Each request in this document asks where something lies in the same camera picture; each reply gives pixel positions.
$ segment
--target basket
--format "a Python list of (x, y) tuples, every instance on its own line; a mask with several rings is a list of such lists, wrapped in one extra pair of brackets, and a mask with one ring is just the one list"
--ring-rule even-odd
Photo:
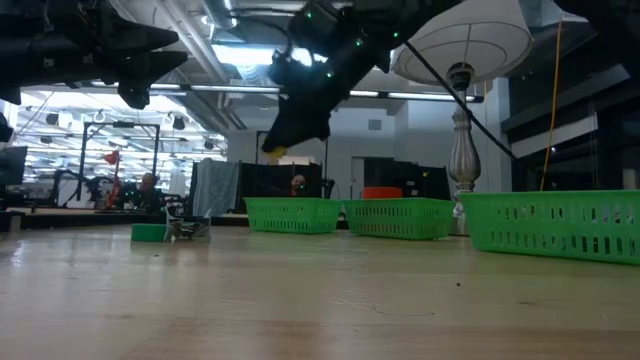
[(462, 201), (478, 250), (640, 264), (640, 191), (462, 194)]
[(421, 198), (345, 201), (351, 233), (408, 240), (449, 235), (453, 206)]
[(401, 199), (402, 189), (393, 187), (366, 187), (362, 189), (363, 199)]
[(133, 224), (131, 241), (163, 242), (167, 226), (164, 224)]
[(341, 203), (318, 198), (245, 198), (254, 231), (326, 234), (335, 231)]

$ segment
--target person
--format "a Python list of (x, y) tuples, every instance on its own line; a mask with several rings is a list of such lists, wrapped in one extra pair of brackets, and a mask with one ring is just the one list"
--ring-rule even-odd
[(125, 184), (118, 192), (116, 207), (124, 209), (124, 204), (131, 203), (134, 209), (145, 210), (147, 213), (161, 211), (163, 204), (162, 192), (155, 188), (158, 178), (152, 173), (146, 173), (138, 189), (135, 184)]
[(304, 176), (298, 174), (291, 179), (291, 187), (289, 188), (289, 196), (306, 196), (307, 194), (307, 179)]

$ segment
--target desk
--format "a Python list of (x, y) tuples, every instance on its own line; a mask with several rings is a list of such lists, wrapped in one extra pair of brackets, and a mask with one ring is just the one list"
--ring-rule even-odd
[(638, 267), (481, 253), (464, 238), (129, 235), (0, 243), (2, 359), (638, 359)]

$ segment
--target monitor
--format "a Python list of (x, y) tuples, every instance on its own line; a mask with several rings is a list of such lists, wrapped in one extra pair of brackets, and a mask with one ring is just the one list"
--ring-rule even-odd
[(26, 158), (26, 146), (0, 150), (0, 185), (22, 185)]

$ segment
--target yellow cable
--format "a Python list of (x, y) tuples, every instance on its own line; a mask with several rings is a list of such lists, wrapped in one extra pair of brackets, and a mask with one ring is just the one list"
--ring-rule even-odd
[(542, 170), (542, 181), (540, 182), (540, 191), (544, 190), (544, 179), (547, 176), (549, 168), (549, 160), (551, 159), (551, 147), (553, 144), (553, 129), (556, 125), (556, 105), (558, 101), (558, 80), (560, 78), (560, 57), (562, 44), (562, 17), (564, 13), (560, 13), (560, 21), (558, 21), (558, 40), (556, 43), (556, 71), (553, 79), (553, 104), (551, 105), (551, 128), (549, 129), (549, 145), (547, 146), (547, 155), (544, 159), (544, 168)]

